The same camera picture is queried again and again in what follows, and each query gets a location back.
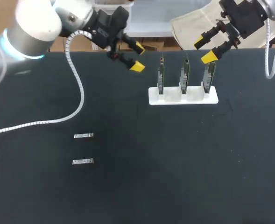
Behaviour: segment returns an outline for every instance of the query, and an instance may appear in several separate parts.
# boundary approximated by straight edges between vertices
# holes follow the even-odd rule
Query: coiled cable
[[[46,125],[46,124],[54,124],[54,123],[64,122],[64,121],[67,121],[67,120],[75,117],[80,112],[80,110],[83,107],[84,101],[85,101],[85,92],[84,92],[84,88],[83,88],[83,85],[81,83],[80,77],[79,77],[79,75],[78,75],[78,73],[75,69],[75,66],[74,66],[73,61],[72,61],[71,56],[70,56],[70,44],[71,44],[73,38],[77,35],[84,35],[84,36],[89,37],[89,38],[91,37],[91,35],[86,31],[77,30],[68,37],[67,42],[66,42],[65,55],[66,55],[67,61],[69,63],[69,66],[71,67],[71,69],[74,73],[74,76],[77,80],[79,90],[80,90],[80,97],[81,98],[80,98],[80,103],[79,103],[78,108],[72,114],[70,114],[69,116],[64,117],[64,118],[55,119],[55,120],[35,121],[35,122],[30,122],[30,123],[26,123],[26,124],[22,124],[22,125],[6,127],[6,128],[0,129],[0,133],[16,130],[16,129],[19,129],[19,128],[34,126],[34,125]],[[7,63],[5,61],[4,54],[2,53],[1,50],[0,50],[0,53],[1,53],[2,61],[3,61],[3,69],[2,69],[2,74],[0,76],[0,83],[1,83],[1,81],[2,81],[2,79],[5,76],[6,71],[7,71]]]
[[[269,42],[270,42],[270,22],[266,20],[266,50],[265,50],[265,74],[267,79],[272,79],[275,75],[275,55],[271,73],[269,74]]]

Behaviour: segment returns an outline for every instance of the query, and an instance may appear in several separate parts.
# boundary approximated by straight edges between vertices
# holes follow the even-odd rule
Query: black mat
[[[189,51],[190,85],[205,51]],[[184,52],[164,53],[177,85]],[[72,54],[86,100],[61,124],[0,134],[0,224],[275,222],[275,77],[264,51],[217,63],[217,105],[150,106],[159,53],[134,74],[101,53]],[[63,54],[0,86],[0,128],[72,113],[79,90]],[[90,141],[73,139],[95,133]],[[94,166],[73,159],[94,158]]]

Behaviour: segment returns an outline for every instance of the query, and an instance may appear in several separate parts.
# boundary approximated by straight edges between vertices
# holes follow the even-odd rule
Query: white stand
[[[163,95],[159,95],[158,87],[148,90],[150,105],[188,105],[188,104],[217,104],[216,89],[211,86],[210,93],[204,92],[203,83],[200,86],[187,86],[186,94],[182,94],[181,85],[178,87],[164,87]]]

